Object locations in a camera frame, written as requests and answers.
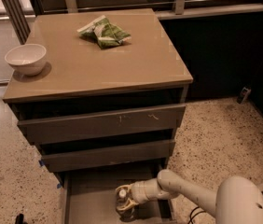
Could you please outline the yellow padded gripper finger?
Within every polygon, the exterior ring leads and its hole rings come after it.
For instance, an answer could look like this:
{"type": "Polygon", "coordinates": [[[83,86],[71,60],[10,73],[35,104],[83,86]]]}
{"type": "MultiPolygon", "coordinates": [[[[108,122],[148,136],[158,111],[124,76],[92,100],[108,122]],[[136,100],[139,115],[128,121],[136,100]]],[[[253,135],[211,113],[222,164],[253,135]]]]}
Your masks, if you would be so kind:
{"type": "Polygon", "coordinates": [[[118,202],[116,210],[118,212],[125,212],[133,209],[133,207],[135,207],[136,205],[138,205],[138,203],[133,200],[127,200],[126,202],[118,202]]]}
{"type": "Polygon", "coordinates": [[[124,190],[126,193],[131,193],[132,190],[132,184],[129,185],[121,185],[116,188],[116,193],[120,193],[122,190],[124,190]]]}

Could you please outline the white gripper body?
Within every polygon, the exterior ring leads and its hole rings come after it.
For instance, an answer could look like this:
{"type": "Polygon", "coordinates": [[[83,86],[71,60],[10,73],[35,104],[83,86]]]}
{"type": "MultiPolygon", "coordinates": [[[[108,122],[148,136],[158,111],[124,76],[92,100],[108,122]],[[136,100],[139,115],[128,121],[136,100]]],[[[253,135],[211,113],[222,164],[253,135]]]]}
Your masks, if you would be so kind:
{"type": "Polygon", "coordinates": [[[145,202],[145,188],[143,182],[135,182],[131,185],[131,196],[136,203],[145,202]]]}

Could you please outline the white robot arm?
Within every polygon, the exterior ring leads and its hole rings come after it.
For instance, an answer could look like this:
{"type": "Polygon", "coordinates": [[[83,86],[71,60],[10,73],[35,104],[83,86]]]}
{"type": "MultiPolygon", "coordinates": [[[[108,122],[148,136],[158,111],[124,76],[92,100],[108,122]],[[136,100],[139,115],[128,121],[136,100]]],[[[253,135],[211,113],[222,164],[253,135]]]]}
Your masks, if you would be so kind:
{"type": "Polygon", "coordinates": [[[234,175],[225,179],[217,191],[196,185],[169,169],[156,178],[136,181],[116,188],[119,213],[155,200],[183,195],[215,218],[215,224],[263,224],[263,194],[250,180],[234,175]]]}

